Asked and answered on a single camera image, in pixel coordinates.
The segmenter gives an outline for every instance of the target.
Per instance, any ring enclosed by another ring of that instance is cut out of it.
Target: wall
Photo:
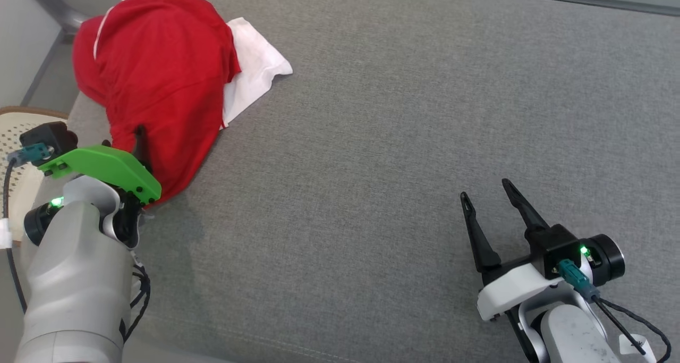
[[[20,104],[60,29],[36,0],[0,0],[0,106]]]

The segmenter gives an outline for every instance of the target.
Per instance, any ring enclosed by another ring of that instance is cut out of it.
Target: metal chair leg
[[[83,21],[90,17],[73,9],[63,0],[37,0],[40,5],[63,27],[68,35],[74,35]]]

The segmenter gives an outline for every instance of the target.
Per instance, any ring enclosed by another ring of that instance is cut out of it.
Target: teal connector
[[[7,161],[14,159],[14,167],[18,167],[29,162],[49,158],[51,155],[52,153],[49,151],[49,148],[40,142],[11,152],[7,155]]]
[[[588,303],[593,303],[594,298],[600,298],[600,290],[598,290],[588,277],[574,264],[571,259],[563,259],[559,262],[557,269],[559,275],[574,287],[583,299]]]

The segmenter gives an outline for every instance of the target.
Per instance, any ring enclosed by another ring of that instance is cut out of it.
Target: red cloth
[[[224,84],[241,71],[231,30],[206,0],[123,0],[83,23],[73,68],[80,90],[105,106],[114,148],[130,152],[134,128],[146,127],[160,201],[201,166],[222,124]]]

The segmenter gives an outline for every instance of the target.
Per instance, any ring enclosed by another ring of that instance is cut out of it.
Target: gray fabric cushion
[[[617,240],[627,271],[603,296],[680,343],[677,19],[551,0],[209,1],[295,73],[153,209],[141,329],[235,361],[524,361],[507,320],[479,319],[458,198],[503,259],[527,254],[508,177],[547,222]],[[107,136],[85,97],[70,125]]]

